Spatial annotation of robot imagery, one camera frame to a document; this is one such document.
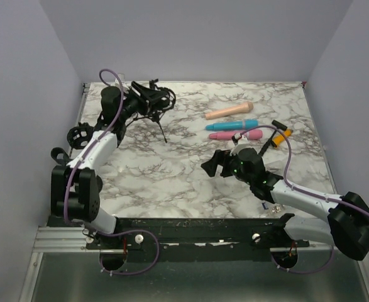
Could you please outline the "black tripod mic stand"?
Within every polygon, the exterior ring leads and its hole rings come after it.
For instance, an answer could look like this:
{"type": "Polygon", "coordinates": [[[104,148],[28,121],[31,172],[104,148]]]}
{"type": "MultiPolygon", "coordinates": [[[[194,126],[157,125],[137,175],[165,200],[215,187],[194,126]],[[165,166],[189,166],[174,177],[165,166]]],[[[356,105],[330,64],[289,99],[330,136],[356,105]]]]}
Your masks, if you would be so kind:
{"type": "Polygon", "coordinates": [[[135,81],[131,83],[131,90],[137,95],[138,109],[136,109],[135,117],[129,124],[134,121],[148,119],[159,126],[163,139],[167,143],[160,120],[167,111],[174,108],[176,95],[170,88],[159,86],[158,82],[159,78],[149,80],[148,87],[135,81]]]}

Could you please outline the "blue microphone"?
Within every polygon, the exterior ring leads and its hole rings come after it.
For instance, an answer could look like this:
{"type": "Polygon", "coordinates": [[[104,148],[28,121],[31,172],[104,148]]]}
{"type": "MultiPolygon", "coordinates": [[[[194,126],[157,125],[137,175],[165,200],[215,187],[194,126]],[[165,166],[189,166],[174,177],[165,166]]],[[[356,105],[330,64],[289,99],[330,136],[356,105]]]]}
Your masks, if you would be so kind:
{"type": "Polygon", "coordinates": [[[258,126],[257,120],[241,120],[230,121],[223,123],[213,123],[207,125],[205,130],[207,131],[233,131],[233,130],[248,130],[258,126]]]}

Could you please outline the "pink microphone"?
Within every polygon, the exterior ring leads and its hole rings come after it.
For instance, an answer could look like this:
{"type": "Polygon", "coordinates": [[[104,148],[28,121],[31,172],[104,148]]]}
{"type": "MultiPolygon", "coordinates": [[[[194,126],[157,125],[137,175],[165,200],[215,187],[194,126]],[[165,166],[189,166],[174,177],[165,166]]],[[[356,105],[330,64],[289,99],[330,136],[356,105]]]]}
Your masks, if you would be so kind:
{"type": "MultiPolygon", "coordinates": [[[[240,133],[241,131],[221,131],[209,134],[208,138],[211,140],[231,140],[234,135],[240,133]]],[[[263,132],[259,129],[250,130],[244,133],[243,136],[249,140],[259,140],[263,137],[263,132]]]]}

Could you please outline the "beige microphone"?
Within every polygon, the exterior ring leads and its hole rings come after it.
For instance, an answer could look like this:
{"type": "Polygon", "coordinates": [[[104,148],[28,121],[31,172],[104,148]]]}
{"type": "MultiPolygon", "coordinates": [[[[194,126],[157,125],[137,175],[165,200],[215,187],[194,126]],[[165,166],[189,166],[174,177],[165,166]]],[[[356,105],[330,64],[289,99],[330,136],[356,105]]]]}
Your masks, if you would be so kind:
{"type": "Polygon", "coordinates": [[[224,108],[216,111],[212,111],[205,114],[205,119],[213,120],[220,117],[236,115],[240,113],[248,113],[253,109],[254,105],[251,102],[244,102],[242,104],[232,106],[229,108],[224,108]]]}

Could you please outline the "black shock-mount mic stand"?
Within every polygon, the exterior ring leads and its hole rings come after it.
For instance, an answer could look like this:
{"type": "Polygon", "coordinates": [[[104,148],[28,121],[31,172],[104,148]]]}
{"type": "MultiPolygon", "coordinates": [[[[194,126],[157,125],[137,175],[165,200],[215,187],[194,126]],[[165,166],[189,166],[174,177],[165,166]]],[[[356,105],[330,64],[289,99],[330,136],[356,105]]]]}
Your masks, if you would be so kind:
{"type": "Polygon", "coordinates": [[[94,127],[88,123],[79,122],[71,128],[67,134],[67,141],[72,149],[82,150],[90,142],[94,133],[94,127]]]}

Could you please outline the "black clip mic stand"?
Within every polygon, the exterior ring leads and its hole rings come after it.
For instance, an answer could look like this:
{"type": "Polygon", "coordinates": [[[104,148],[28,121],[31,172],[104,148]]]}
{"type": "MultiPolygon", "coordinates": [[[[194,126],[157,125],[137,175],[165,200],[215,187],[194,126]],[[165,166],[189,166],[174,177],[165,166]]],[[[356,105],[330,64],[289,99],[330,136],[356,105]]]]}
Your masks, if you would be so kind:
{"type": "MultiPolygon", "coordinates": [[[[61,147],[52,148],[50,152],[51,158],[59,165],[66,166],[72,159],[69,157],[67,152],[61,147]]],[[[98,192],[102,191],[103,181],[100,176],[96,176],[98,192]]]]}

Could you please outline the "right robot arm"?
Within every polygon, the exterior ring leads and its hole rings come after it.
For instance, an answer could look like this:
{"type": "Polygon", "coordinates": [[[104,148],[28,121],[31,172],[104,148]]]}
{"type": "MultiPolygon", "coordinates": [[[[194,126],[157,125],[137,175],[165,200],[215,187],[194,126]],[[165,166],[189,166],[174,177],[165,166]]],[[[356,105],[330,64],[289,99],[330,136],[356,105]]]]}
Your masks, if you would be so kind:
{"type": "Polygon", "coordinates": [[[260,200],[282,204],[310,215],[292,217],[272,231],[273,241],[287,246],[294,240],[325,243],[336,247],[353,260],[363,260],[369,252],[369,208],[352,192],[342,196],[297,186],[283,176],[265,168],[257,151],[244,148],[239,152],[216,150],[201,168],[209,177],[221,166],[221,177],[235,177],[247,184],[260,200]]]}

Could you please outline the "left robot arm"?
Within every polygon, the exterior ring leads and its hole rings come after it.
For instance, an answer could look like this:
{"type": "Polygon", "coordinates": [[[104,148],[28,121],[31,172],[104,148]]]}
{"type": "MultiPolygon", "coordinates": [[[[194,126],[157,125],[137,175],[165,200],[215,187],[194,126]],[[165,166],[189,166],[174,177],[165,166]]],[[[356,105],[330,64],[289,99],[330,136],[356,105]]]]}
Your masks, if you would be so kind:
{"type": "Polygon", "coordinates": [[[101,91],[101,113],[95,126],[81,123],[67,138],[78,156],[70,159],[62,148],[53,148],[51,156],[57,165],[51,176],[51,213],[66,222],[81,221],[101,233],[101,242],[114,249],[122,242],[118,219],[101,208],[102,180],[97,170],[119,147],[126,133],[127,120],[149,119],[159,124],[165,112],[174,108],[175,93],[157,86],[132,82],[124,91],[108,86],[101,91]]]}

